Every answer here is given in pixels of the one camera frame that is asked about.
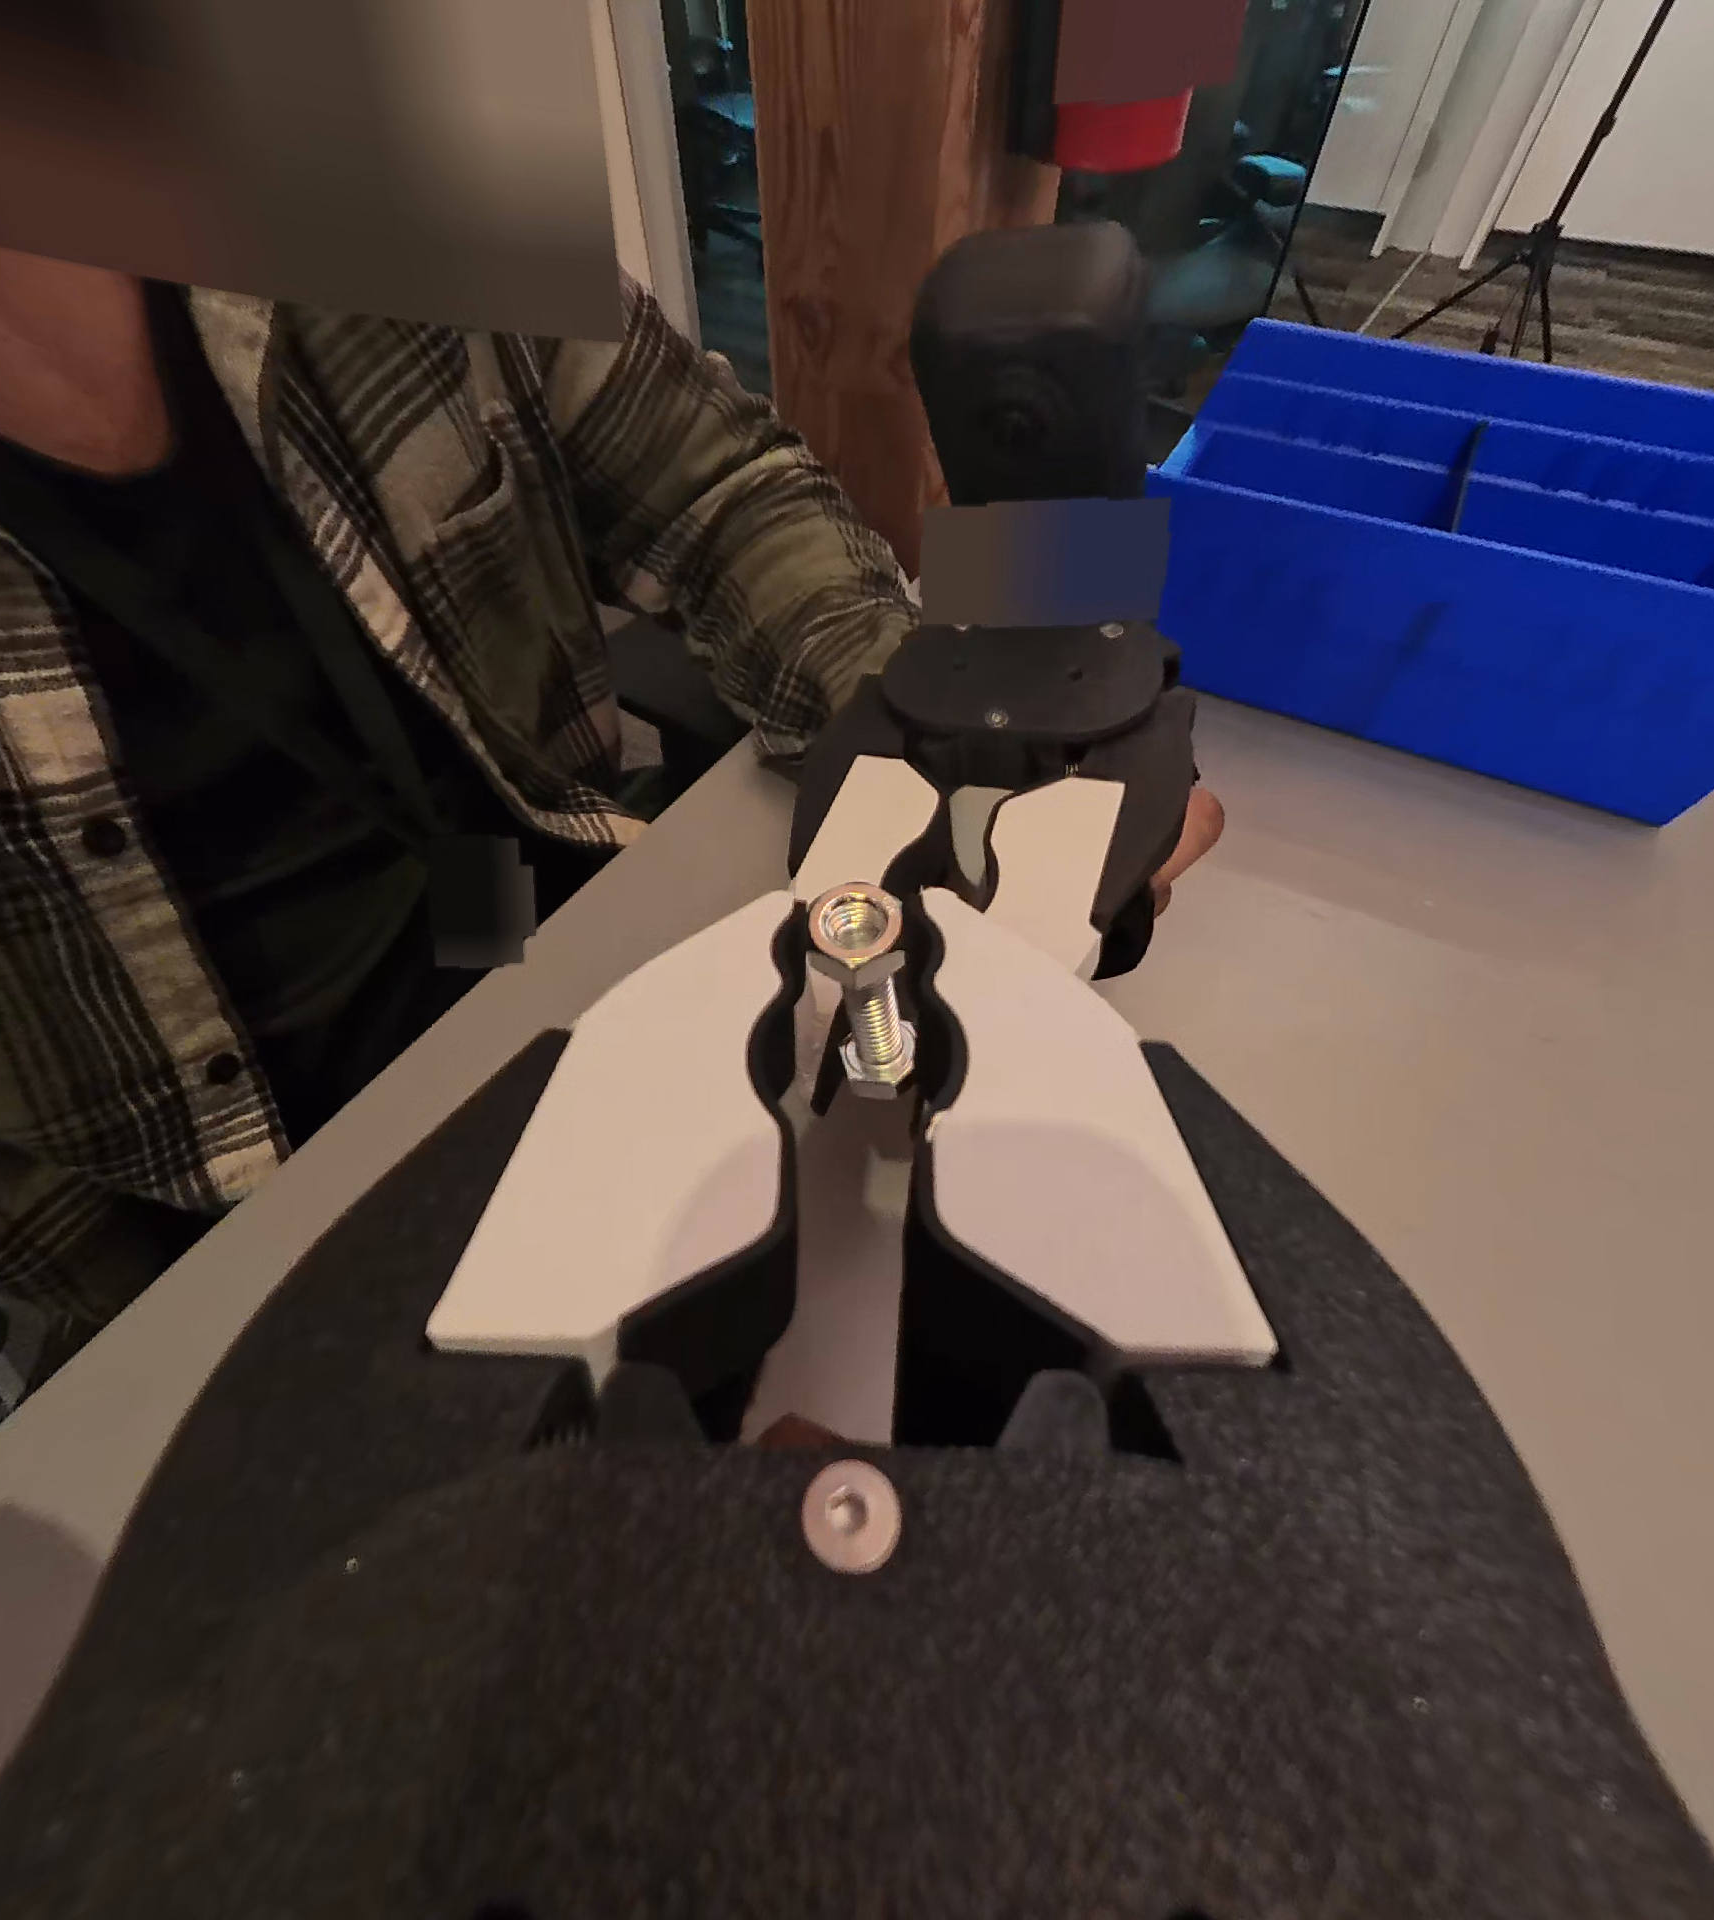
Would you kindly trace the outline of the black tripod stand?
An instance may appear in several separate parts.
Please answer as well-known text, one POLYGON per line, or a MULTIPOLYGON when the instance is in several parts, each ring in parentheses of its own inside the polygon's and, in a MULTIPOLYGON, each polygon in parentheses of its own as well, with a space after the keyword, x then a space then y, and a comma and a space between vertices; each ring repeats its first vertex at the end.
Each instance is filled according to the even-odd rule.
POLYGON ((1599 147, 1606 138, 1613 131, 1635 78, 1650 55, 1655 38, 1660 36, 1674 2, 1653 3, 1650 17, 1643 25, 1643 32, 1633 47, 1633 54, 1628 55, 1622 74, 1618 75, 1612 95, 1606 106, 1599 110, 1594 126, 1589 128, 1587 140, 1573 159, 1563 186, 1556 201, 1547 207, 1544 218, 1528 230, 1528 233, 1503 256, 1499 256, 1492 266, 1487 266, 1480 275, 1469 277, 1461 287, 1444 295, 1428 309, 1410 317, 1395 332, 1387 333, 1390 340, 1405 340, 1415 333, 1422 326, 1431 323, 1442 314, 1447 314, 1463 305, 1473 294, 1482 291, 1486 286, 1494 284, 1498 277, 1512 271, 1521 271, 1521 281, 1515 291, 1515 323, 1509 329, 1507 358, 1515 359, 1524 348, 1526 326, 1529 319, 1537 319, 1540 333, 1540 358, 1544 365, 1553 364, 1553 333, 1551 333, 1551 309, 1549 309, 1549 281, 1553 267, 1557 263, 1560 245, 1563 242, 1563 223, 1565 213, 1573 199, 1579 193, 1589 166, 1594 164, 1599 147))

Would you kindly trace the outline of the red cylindrical object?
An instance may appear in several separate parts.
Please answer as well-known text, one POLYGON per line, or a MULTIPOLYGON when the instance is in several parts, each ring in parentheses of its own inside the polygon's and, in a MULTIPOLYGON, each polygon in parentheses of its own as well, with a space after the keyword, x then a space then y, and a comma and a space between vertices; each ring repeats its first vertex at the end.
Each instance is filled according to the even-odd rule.
POLYGON ((1171 162, 1196 89, 1133 101, 1055 101, 1050 162, 1066 174, 1129 175, 1171 162))

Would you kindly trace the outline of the silver hex nut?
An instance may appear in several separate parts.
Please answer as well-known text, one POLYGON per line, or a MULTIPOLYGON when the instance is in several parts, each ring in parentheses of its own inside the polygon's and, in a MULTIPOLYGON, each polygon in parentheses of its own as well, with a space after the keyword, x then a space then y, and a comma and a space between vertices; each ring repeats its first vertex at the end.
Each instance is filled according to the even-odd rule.
POLYGON ((844 881, 808 903, 803 932, 806 965, 838 988, 849 1024, 862 1026, 908 962, 903 901, 880 883, 844 881))

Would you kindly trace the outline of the person's plaid shirt torso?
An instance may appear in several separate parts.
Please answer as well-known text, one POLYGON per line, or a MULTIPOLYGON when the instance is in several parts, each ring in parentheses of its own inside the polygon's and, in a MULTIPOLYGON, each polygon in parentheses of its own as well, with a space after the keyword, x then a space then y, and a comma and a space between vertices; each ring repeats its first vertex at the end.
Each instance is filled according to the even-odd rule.
POLYGON ((0 1423, 638 837, 562 344, 0 248, 0 1423))

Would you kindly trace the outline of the silver hex bolt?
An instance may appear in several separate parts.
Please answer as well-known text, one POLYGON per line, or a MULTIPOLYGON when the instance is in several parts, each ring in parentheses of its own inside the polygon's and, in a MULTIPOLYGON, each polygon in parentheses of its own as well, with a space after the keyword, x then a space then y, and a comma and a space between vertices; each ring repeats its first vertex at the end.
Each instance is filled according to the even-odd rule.
POLYGON ((895 1099, 918 1067, 918 1028, 901 1009, 895 977, 847 984, 841 1014, 835 1059, 844 1087, 859 1097, 895 1099))

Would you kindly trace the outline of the wooden post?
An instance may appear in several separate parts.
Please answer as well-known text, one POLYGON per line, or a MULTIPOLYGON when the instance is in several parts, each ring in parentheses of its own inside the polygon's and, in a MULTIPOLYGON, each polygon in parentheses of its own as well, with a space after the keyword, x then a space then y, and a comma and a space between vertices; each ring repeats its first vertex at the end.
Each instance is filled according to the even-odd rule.
POLYGON ((910 358, 942 252, 1058 210, 1008 146, 1017 3, 748 2, 774 407, 918 574, 943 494, 910 358))

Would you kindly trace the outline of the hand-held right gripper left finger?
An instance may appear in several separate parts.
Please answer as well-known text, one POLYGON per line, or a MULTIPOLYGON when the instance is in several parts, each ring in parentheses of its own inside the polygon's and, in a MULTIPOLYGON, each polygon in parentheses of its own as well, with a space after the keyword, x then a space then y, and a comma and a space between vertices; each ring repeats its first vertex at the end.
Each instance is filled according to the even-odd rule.
POLYGON ((798 903, 770 890, 574 1024, 426 1321, 444 1353, 745 1379, 798 1290, 798 903))

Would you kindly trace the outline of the person's left forearm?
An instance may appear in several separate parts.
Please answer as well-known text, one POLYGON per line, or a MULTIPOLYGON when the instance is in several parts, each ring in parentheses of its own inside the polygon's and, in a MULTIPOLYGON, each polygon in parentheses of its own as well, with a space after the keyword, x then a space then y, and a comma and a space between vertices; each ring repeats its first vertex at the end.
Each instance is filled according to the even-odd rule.
POLYGON ((910 579, 774 403, 627 273, 618 342, 562 342, 542 387, 592 578, 669 614, 767 765, 802 759, 918 627, 910 579))

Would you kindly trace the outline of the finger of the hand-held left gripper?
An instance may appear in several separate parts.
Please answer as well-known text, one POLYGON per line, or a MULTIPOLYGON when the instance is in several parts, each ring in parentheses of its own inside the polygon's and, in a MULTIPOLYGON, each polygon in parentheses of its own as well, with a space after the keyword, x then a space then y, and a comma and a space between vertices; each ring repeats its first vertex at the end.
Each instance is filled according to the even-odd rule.
POLYGON ((886 873, 939 815, 942 795, 900 757, 851 757, 821 822, 803 830, 791 854, 793 899, 818 899, 849 885, 888 890, 886 873))
POLYGON ((958 787, 946 800, 951 887, 991 923, 1092 982, 1103 942, 1094 903, 1123 795, 1120 780, 958 787))

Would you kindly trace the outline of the blue divided plastic bin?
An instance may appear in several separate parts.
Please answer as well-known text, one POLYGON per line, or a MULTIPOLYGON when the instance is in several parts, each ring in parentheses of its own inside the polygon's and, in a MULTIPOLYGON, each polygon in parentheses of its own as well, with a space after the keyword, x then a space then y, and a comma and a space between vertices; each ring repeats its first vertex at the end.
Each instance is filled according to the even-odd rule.
POLYGON ((1650 826, 1714 792, 1714 391, 1257 317, 1145 491, 1198 691, 1650 826))

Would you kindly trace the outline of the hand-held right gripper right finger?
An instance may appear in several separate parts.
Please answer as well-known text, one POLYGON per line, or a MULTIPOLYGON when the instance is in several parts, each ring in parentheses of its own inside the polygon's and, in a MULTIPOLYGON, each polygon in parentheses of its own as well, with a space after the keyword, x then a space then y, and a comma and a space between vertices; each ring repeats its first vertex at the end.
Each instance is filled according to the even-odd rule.
POLYGON ((1269 1365, 1279 1342, 1129 1019, 955 896, 924 896, 949 1059, 937 1227, 1128 1362, 1269 1365))

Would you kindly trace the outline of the black office chair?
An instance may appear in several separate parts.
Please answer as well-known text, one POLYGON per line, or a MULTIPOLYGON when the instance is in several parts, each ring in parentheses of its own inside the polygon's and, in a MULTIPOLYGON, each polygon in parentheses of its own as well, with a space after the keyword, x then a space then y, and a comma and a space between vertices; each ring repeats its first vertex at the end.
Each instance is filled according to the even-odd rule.
POLYGON ((1279 279, 1293 287, 1306 322, 1323 323, 1290 262, 1307 179, 1301 159, 1239 156, 1221 178, 1223 210, 1201 221, 1200 242, 1152 267, 1145 364, 1157 413, 1192 412, 1186 393, 1193 374, 1227 358, 1246 327, 1268 314, 1279 279))

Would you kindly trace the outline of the person's left hand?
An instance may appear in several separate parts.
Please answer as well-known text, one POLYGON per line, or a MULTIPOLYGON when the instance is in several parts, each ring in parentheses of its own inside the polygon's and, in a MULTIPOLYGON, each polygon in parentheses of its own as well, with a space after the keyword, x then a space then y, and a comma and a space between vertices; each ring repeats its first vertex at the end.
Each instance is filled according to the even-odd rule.
POLYGON ((1160 918, 1171 899, 1173 885, 1221 840, 1226 828, 1226 809, 1217 794, 1201 781, 1196 781, 1186 800, 1180 822, 1180 837, 1170 856, 1152 873, 1148 890, 1152 916, 1160 918))

